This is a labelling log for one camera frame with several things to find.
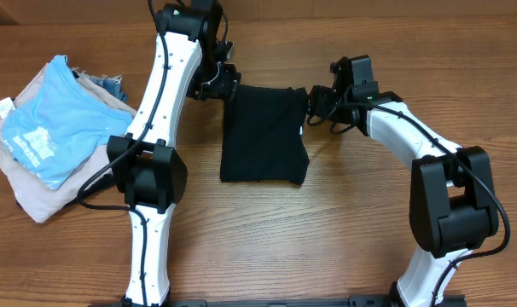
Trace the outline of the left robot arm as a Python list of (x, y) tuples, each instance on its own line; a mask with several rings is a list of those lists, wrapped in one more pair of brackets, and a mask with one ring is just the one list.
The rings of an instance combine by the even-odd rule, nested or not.
[(107, 143), (117, 189), (131, 219), (131, 277), (123, 306), (166, 306), (171, 218), (188, 170), (176, 150), (186, 99), (235, 97), (241, 75), (230, 63), (233, 43), (217, 35), (227, 19), (217, 1), (167, 4), (153, 13), (155, 58), (137, 114)]

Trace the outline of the black t-shirt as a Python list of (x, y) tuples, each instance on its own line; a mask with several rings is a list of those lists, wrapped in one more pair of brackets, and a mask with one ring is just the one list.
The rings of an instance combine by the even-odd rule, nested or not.
[(224, 103), (222, 182), (304, 182), (310, 163), (301, 128), (308, 109), (304, 88), (240, 85)]

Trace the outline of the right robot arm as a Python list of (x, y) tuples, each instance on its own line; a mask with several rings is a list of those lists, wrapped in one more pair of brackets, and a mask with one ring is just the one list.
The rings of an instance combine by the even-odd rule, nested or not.
[(488, 256), (480, 248), (507, 216), (495, 196), (488, 154), (463, 148), (423, 124), (403, 100), (380, 92), (369, 56), (330, 66), (334, 83), (316, 85), (309, 126), (329, 121), (341, 133), (358, 129), (381, 143), (410, 171), (409, 221), (416, 249), (389, 293), (352, 295), (350, 306), (464, 306), (444, 290), (462, 262)]

